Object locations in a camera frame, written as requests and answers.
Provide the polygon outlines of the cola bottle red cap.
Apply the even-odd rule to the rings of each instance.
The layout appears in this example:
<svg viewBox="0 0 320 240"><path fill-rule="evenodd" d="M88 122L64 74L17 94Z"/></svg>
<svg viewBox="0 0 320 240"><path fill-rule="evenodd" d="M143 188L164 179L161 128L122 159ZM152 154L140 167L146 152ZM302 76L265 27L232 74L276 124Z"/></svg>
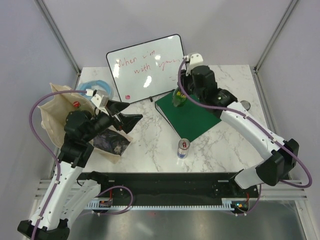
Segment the cola bottle red cap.
<svg viewBox="0 0 320 240"><path fill-rule="evenodd" d="M80 108L81 104L80 104L79 101L75 101L75 102L73 102L73 106L74 106L76 109L78 109L78 108Z"/></svg>

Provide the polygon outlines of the beige canvas tote bag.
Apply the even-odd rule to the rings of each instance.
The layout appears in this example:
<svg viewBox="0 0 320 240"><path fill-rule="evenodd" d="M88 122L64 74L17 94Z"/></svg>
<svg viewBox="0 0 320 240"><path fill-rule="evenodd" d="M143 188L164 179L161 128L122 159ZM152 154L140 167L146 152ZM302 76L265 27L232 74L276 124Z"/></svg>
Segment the beige canvas tote bag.
<svg viewBox="0 0 320 240"><path fill-rule="evenodd" d="M73 102L80 102L80 108L75 108ZM57 94L49 102L39 107L41 126L46 130L52 143L60 148L64 142L64 126L69 112L85 110L94 114L93 103L79 93ZM113 126L96 136L89 143L94 146L93 153L99 154L111 163L117 163L133 138L124 131L118 131Z"/></svg>

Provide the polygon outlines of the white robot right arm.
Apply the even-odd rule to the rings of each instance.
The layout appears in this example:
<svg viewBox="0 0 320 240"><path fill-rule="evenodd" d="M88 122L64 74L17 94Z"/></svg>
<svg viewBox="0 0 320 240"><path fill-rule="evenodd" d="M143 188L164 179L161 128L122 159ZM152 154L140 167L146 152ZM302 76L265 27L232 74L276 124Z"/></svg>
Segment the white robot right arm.
<svg viewBox="0 0 320 240"><path fill-rule="evenodd" d="M262 157L262 162L235 175L229 184L233 196L240 197L258 184L290 184L285 177L296 166L300 148L295 139L286 140L257 122L229 90L218 87L208 66L199 65L191 71L179 68L177 76L178 89L188 100L234 128Z"/></svg>

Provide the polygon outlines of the green Perrier bottle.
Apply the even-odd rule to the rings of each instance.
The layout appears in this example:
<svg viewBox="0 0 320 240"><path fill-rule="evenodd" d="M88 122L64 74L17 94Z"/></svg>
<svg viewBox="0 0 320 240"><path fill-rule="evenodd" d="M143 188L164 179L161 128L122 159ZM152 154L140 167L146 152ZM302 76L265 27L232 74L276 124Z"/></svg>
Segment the green Perrier bottle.
<svg viewBox="0 0 320 240"><path fill-rule="evenodd" d="M188 98L181 92L181 89L177 87L172 95L173 106L176 108L183 107L186 104L187 100Z"/></svg>

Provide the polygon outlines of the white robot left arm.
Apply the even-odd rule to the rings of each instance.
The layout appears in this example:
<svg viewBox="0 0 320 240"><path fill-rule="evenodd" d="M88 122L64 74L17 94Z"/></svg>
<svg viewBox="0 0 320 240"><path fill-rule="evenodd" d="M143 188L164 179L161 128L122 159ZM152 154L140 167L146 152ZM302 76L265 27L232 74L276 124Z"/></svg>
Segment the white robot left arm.
<svg viewBox="0 0 320 240"><path fill-rule="evenodd" d="M87 110L68 113L55 178L34 215L19 223L17 230L21 234L31 240L66 240L71 226L88 203L109 193L106 176L93 171L78 192L68 199L94 150L91 140L111 126L128 134L143 118L142 114L122 114L121 111L128 106L126 102L111 101L96 108L94 114Z"/></svg>

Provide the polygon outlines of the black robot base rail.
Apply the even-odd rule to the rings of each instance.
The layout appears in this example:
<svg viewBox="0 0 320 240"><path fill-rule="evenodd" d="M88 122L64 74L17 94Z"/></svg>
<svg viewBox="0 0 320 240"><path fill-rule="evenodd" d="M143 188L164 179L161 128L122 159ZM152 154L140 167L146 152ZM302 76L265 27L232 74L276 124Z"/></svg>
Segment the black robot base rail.
<svg viewBox="0 0 320 240"><path fill-rule="evenodd" d="M233 181L233 172L203 173L115 173L98 175L101 189L125 186L128 190L112 190L112 201L127 206L217 204L226 199L257 198L256 185L241 189Z"/></svg>

